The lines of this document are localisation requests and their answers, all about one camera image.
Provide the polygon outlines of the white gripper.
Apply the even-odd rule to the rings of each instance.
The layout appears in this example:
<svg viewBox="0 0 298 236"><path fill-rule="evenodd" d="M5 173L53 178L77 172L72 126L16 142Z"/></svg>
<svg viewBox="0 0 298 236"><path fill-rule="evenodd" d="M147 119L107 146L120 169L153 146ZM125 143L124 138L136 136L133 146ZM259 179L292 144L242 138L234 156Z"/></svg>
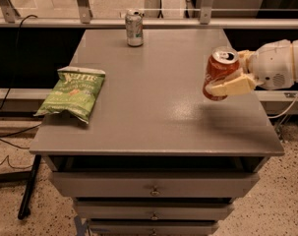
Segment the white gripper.
<svg viewBox="0 0 298 236"><path fill-rule="evenodd" d="M255 77L247 74L230 81L219 81L209 85L213 96L246 94L252 91L258 81L262 89L288 89L293 86L291 42L287 39L268 43L257 51L238 52L241 67L246 67Z"/></svg>

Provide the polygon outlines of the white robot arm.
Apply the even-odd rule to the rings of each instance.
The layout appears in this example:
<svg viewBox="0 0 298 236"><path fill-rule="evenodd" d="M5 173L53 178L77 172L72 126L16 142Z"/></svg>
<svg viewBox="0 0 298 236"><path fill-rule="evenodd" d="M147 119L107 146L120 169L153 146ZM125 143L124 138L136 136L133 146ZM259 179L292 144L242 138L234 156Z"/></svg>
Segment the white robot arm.
<svg viewBox="0 0 298 236"><path fill-rule="evenodd" d="M203 86L211 100L263 89L288 89L298 83L298 40L283 39L256 51L237 52L229 46L216 47L209 56Z"/></svg>

